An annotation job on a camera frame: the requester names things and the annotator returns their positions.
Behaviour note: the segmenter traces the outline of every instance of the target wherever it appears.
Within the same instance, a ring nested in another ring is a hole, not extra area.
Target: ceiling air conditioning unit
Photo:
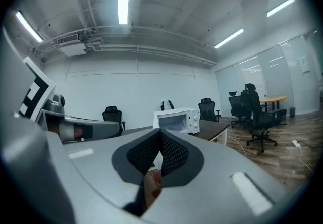
[[[57,39],[57,45],[67,57],[86,54],[86,47],[84,43],[81,43],[78,34]]]

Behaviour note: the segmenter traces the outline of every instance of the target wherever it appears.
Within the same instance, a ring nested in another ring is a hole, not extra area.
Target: white microwave
[[[153,128],[168,129],[180,133],[200,131],[200,111],[192,108],[179,108],[154,112]]]

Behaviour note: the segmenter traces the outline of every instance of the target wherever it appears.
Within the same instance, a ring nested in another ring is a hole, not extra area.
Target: dark table top
[[[200,119],[200,131],[194,134],[190,133],[190,135],[209,141],[215,136],[217,136],[218,134],[220,134],[222,131],[224,131],[228,126],[229,124],[211,122],[211,121]],[[147,127],[136,128],[136,129],[123,130],[121,136],[140,132],[142,130],[151,129],[151,128],[152,126],[147,126]]]

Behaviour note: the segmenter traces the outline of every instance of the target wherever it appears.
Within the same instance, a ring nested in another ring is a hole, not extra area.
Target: black trash bin
[[[294,107],[291,107],[291,108],[289,109],[289,116],[290,116],[290,117],[295,117],[295,108],[294,108]]]

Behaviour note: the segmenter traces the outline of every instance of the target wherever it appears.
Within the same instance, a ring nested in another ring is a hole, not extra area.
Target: white ceiling
[[[56,39],[80,33],[87,40],[103,37],[105,44],[154,45],[218,61],[255,42],[276,28],[306,15],[298,0],[271,17],[266,13],[286,0],[129,0],[128,26],[118,24],[118,0],[16,0],[8,28],[42,57]],[[44,42],[38,44],[14,17],[21,10]],[[244,33],[219,49],[214,46],[239,30]]]

